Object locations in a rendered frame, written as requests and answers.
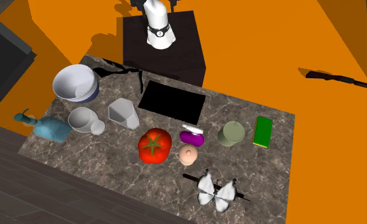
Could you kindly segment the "black cabinet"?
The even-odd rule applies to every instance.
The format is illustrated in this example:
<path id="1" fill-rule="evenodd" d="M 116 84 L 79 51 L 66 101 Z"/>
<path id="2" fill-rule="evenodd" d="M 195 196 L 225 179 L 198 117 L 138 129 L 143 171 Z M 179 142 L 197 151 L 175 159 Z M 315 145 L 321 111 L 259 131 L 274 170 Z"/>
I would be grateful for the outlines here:
<path id="1" fill-rule="evenodd" d="M 34 62 L 32 48 L 0 22 L 0 102 Z"/>

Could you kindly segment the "purple spray bottle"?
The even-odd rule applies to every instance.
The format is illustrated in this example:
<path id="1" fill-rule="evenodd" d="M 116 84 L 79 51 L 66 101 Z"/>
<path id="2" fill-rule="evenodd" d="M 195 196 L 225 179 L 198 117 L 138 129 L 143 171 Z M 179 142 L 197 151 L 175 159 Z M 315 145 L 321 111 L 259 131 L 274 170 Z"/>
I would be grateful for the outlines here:
<path id="1" fill-rule="evenodd" d="M 201 145 L 204 144 L 204 131 L 202 129 L 187 124 L 182 124 L 182 127 L 186 129 L 179 134 L 180 140 L 182 142 L 192 144 L 196 147 L 201 147 Z"/>

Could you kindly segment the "white angular cup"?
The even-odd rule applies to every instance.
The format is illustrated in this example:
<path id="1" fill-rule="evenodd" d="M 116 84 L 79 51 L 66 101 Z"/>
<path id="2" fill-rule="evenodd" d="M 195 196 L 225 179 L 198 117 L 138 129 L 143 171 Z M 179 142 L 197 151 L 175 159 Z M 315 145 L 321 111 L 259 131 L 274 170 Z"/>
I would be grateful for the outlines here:
<path id="1" fill-rule="evenodd" d="M 134 103 L 128 99 L 119 98 L 108 106 L 108 117 L 112 122 L 128 129 L 135 130 L 140 125 Z"/>

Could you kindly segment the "dark brown long rod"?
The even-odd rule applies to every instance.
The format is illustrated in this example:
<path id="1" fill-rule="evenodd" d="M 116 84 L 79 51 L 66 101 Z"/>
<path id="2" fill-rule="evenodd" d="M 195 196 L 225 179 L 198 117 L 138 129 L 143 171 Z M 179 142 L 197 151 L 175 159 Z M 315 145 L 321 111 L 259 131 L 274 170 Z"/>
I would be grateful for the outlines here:
<path id="1" fill-rule="evenodd" d="M 323 79 L 323 80 L 335 80 L 335 81 L 341 81 L 344 83 L 353 84 L 356 86 L 367 88 L 367 83 L 357 81 L 353 78 L 349 78 L 346 76 L 340 76 L 340 75 L 332 75 L 327 73 L 321 73 L 317 71 L 309 71 L 306 75 L 306 78 L 313 78 L 313 79 Z"/>

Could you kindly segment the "green yellow sponge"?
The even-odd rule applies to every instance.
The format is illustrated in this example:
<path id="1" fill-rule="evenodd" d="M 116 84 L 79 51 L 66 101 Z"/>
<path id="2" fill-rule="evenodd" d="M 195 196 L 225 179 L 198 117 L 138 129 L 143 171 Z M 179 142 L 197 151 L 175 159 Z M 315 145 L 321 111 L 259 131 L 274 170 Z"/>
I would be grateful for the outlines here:
<path id="1" fill-rule="evenodd" d="M 270 139 L 272 133 L 273 121 L 269 118 L 258 116 L 256 119 L 253 144 L 268 148 L 270 146 Z"/>

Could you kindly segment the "white butterfly figure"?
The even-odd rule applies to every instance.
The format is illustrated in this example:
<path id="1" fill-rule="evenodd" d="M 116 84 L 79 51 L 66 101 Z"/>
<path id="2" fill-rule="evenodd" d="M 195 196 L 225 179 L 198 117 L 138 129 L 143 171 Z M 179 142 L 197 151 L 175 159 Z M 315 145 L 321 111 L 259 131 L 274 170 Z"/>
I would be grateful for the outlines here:
<path id="1" fill-rule="evenodd" d="M 219 186 L 212 180 L 212 175 L 208 169 L 199 178 L 196 178 L 189 174 L 183 174 L 183 177 L 192 180 L 197 183 L 198 195 L 197 200 L 201 206 L 207 205 L 211 201 L 215 202 L 216 211 L 224 213 L 230 207 L 230 202 L 233 202 L 236 198 L 240 198 L 246 201 L 243 193 L 237 191 L 235 186 L 237 179 L 233 178 L 224 186 Z"/>

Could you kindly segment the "large white bowl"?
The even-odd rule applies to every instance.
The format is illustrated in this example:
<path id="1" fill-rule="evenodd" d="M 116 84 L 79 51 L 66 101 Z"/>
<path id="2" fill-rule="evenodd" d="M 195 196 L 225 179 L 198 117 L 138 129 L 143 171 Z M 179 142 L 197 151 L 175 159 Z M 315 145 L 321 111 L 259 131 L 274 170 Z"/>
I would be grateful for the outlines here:
<path id="1" fill-rule="evenodd" d="M 99 81 L 88 66 L 73 64 L 58 72 L 53 80 L 52 88 L 61 99 L 84 103 L 98 96 Z"/>

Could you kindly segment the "white round cup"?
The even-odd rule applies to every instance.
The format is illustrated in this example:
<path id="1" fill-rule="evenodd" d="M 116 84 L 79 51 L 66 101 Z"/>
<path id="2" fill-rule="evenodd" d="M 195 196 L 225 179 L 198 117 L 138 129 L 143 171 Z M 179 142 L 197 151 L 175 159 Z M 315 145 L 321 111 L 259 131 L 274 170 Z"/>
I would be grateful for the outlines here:
<path id="1" fill-rule="evenodd" d="M 105 131 L 106 124 L 99 119 L 96 112 L 86 107 L 78 107 L 71 111 L 68 124 L 77 132 L 90 132 L 100 135 Z"/>

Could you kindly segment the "dark robot stand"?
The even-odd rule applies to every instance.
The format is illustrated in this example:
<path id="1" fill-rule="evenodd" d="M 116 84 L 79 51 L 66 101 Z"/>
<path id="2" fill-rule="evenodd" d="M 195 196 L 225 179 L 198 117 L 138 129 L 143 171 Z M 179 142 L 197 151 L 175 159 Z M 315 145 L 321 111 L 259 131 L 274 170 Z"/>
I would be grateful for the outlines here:
<path id="1" fill-rule="evenodd" d="M 193 11 L 168 14 L 176 41 L 164 50 L 147 44 L 143 16 L 123 18 L 123 64 L 201 87 L 205 60 Z"/>

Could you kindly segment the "olive green can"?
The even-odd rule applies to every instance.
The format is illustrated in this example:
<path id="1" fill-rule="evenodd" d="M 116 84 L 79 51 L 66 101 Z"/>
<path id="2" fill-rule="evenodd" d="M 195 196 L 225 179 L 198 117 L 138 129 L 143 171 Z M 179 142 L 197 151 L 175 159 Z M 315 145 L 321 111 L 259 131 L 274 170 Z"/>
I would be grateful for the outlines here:
<path id="1" fill-rule="evenodd" d="M 239 122 L 230 121 L 218 132 L 218 141 L 223 146 L 231 147 L 243 140 L 244 136 L 244 127 Z"/>

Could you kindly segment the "teal blue bottle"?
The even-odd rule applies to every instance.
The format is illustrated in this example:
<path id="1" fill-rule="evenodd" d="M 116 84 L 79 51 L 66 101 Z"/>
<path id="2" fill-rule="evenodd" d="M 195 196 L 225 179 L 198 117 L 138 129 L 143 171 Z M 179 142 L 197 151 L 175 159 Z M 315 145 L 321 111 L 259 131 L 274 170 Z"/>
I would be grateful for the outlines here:
<path id="1" fill-rule="evenodd" d="M 23 112 L 17 113 L 14 116 L 14 120 L 32 125 L 34 127 L 34 134 L 39 137 L 51 141 L 64 142 L 72 131 L 72 128 L 68 123 L 50 116 L 44 116 L 39 120 L 30 118 L 25 115 L 27 110 L 28 109 L 25 109 Z"/>

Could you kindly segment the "peach pot with lid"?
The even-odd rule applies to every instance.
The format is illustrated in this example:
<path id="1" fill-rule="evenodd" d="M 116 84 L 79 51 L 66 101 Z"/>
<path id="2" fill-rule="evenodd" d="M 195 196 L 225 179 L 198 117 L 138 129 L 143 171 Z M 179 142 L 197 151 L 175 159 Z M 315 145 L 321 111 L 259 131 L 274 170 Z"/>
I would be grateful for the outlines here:
<path id="1" fill-rule="evenodd" d="M 198 150 L 192 144 L 184 144 L 179 149 L 179 160 L 185 165 L 191 165 L 198 157 Z"/>

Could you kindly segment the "red tomato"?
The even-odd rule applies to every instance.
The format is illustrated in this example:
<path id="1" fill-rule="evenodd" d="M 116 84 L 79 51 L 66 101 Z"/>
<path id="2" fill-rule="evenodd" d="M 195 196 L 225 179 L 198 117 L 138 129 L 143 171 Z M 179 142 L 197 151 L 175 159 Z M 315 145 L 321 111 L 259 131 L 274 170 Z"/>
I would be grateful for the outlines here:
<path id="1" fill-rule="evenodd" d="M 160 128 L 149 129 L 138 142 L 139 158 L 146 164 L 161 164 L 169 156 L 170 134 Z"/>

